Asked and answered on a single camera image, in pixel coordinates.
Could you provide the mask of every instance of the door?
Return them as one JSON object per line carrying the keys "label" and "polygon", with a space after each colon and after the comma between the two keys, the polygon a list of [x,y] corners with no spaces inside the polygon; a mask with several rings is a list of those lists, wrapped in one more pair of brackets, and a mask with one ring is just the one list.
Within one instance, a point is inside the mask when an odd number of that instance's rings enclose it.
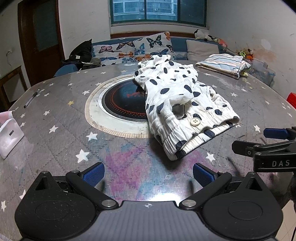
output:
{"label": "door", "polygon": [[61,67],[62,47],[58,0],[23,0],[18,4],[22,55],[31,86],[50,78]]}

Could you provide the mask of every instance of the red object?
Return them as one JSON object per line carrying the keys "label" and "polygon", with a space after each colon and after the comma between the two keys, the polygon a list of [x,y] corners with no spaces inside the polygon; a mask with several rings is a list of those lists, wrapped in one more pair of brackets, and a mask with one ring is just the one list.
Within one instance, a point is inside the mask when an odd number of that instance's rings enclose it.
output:
{"label": "red object", "polygon": [[296,93],[290,93],[287,101],[296,109]]}

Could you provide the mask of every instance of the star-patterned tablecloth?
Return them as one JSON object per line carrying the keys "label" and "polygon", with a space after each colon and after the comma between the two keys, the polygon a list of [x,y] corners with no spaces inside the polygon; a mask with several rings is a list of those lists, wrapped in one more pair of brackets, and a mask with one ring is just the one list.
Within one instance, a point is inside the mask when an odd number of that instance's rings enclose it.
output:
{"label": "star-patterned tablecloth", "polygon": [[[119,203],[122,200],[179,203],[201,188],[193,178],[194,163],[244,176],[252,171],[252,159],[234,154],[232,142],[279,142],[266,139],[264,128],[294,125],[295,109],[256,78],[236,80],[197,68],[198,80],[222,95],[240,116],[240,122],[182,160],[170,161],[154,138],[113,136],[93,128],[85,119],[86,100],[100,83],[131,74],[136,69],[138,66],[134,63],[117,64],[56,77],[31,87],[14,103],[11,110],[15,110],[13,116],[25,136],[5,160],[0,160],[0,239],[21,238],[14,212],[42,170],[65,175],[100,161],[105,165],[105,185],[99,183],[97,188]],[[24,109],[37,89],[41,91]],[[291,178],[290,173],[280,178],[270,173],[260,176],[279,199]]]}

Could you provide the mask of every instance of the silver bolt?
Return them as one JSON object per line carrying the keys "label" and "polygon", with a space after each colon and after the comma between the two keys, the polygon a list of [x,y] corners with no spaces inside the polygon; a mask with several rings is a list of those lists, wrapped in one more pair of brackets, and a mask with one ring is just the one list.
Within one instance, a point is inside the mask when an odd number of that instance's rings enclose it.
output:
{"label": "silver bolt", "polygon": [[113,207],[116,205],[116,202],[111,199],[106,199],[106,200],[102,201],[102,205],[105,207]]}
{"label": "silver bolt", "polygon": [[182,202],[182,204],[185,206],[185,207],[194,207],[196,205],[196,202],[194,200],[191,200],[191,199],[186,199]]}

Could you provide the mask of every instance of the button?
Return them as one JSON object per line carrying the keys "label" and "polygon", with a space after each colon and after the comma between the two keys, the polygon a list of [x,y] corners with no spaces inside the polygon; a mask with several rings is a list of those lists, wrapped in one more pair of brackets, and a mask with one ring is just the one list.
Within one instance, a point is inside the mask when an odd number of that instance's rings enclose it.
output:
{"label": "button", "polygon": [[190,125],[192,126],[198,126],[200,124],[200,119],[199,118],[192,118],[191,121],[190,121]]}

